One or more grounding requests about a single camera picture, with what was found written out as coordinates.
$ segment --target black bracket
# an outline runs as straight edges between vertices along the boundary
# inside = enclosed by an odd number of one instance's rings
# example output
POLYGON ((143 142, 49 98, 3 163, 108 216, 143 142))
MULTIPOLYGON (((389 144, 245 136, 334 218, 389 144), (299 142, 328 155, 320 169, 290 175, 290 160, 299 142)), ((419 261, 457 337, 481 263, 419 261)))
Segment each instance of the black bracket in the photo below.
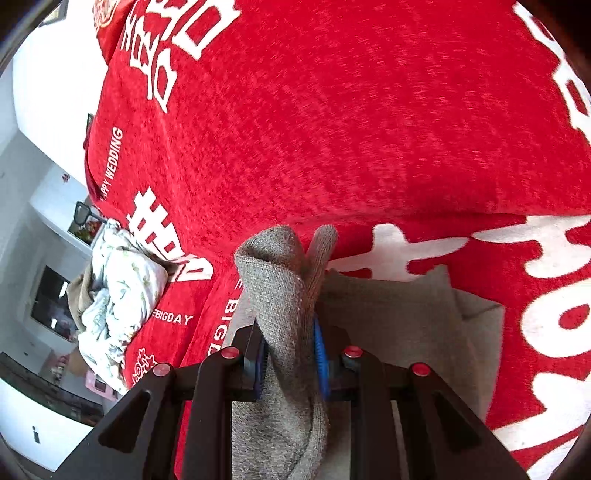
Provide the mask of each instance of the black bracket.
MULTIPOLYGON (((351 404, 353 480, 528 480, 527 474, 453 390, 426 364, 383 364, 350 346, 347 332, 316 324, 316 356, 327 401, 351 404), (401 428, 392 413, 396 402, 401 428)), ((258 325, 201 364, 158 364, 99 422, 54 480, 175 480, 183 408, 192 401, 183 480, 230 480, 232 402, 255 402, 267 346, 258 325)), ((581 435, 589 440, 589 429, 581 435)), ((578 442, 551 480, 580 480, 578 442)))

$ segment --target television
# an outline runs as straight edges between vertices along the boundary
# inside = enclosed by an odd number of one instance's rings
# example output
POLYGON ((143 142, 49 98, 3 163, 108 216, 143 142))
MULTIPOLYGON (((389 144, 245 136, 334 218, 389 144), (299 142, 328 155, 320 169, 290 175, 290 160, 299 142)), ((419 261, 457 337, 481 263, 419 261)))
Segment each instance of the television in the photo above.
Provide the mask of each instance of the television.
POLYGON ((68 306, 66 289, 69 284, 59 273, 45 267, 31 317, 66 340, 72 341, 77 328, 68 306))

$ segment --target red bedspread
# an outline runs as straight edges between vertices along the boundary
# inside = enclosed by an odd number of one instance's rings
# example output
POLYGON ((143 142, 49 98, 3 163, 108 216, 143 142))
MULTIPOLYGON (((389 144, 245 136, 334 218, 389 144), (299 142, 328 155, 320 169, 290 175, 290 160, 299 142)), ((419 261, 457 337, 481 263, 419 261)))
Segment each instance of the red bedspread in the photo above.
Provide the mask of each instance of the red bedspread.
POLYGON ((333 223, 339 270, 445 263, 506 306, 488 424, 547 477, 591 408, 591 106, 543 26, 506 0, 143 0, 116 35, 89 190, 179 264, 127 381, 220 348, 244 239, 333 223))

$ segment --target beige fabric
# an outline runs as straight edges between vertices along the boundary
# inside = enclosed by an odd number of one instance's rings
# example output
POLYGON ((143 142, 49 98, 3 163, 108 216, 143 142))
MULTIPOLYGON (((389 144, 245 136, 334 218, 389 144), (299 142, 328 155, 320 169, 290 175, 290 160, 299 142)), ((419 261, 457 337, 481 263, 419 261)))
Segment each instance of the beige fabric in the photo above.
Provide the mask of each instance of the beige fabric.
MULTIPOLYGON (((453 290, 445 266, 411 283, 361 280, 333 270, 326 275, 316 311, 383 362, 431 365, 480 418, 486 417, 501 358, 504 308, 453 290)), ((392 409, 402 448, 395 402, 392 409)), ((349 478, 349 404, 329 404, 329 420, 326 456, 317 478, 349 478)), ((408 475, 400 454, 404 480, 408 475)))
POLYGON ((76 377, 85 377, 86 373, 88 372, 88 369, 88 364, 82 358, 80 350, 78 349, 78 347, 74 348, 74 350, 72 350, 72 353, 70 354, 70 360, 68 361, 67 370, 76 377))
POLYGON ((280 226, 236 252, 269 361, 261 399, 233 406, 233 478, 307 480, 320 465, 327 418, 314 364, 313 315, 335 242, 335 229, 321 227, 306 256, 295 233, 280 226))
POLYGON ((93 300, 90 298, 90 288, 92 286, 93 275, 92 275, 92 264, 88 264, 79 277, 73 280, 66 290, 68 295, 68 305, 74 323, 78 327, 78 330, 84 332, 86 327, 82 323, 82 314, 88 309, 93 300))

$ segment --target red button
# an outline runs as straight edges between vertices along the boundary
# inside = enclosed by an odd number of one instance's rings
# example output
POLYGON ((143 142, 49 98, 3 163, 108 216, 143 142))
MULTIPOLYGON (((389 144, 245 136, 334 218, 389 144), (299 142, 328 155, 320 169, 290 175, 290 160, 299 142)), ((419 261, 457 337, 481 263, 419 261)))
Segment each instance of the red button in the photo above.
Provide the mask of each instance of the red button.
POLYGON ((169 364, 158 364, 152 369, 152 372, 156 377, 166 377, 170 373, 170 370, 169 364))
POLYGON ((418 377, 426 377, 431 374, 431 367, 427 364, 414 364, 412 370, 418 377))
POLYGON ((349 358, 359 358, 361 355, 363 355, 363 349, 355 345, 349 345, 347 348, 345 348, 345 350, 343 350, 343 353, 349 358))
POLYGON ((228 346, 222 350, 222 357, 227 359, 236 358, 238 355, 240 355, 240 350, 235 346, 228 346))

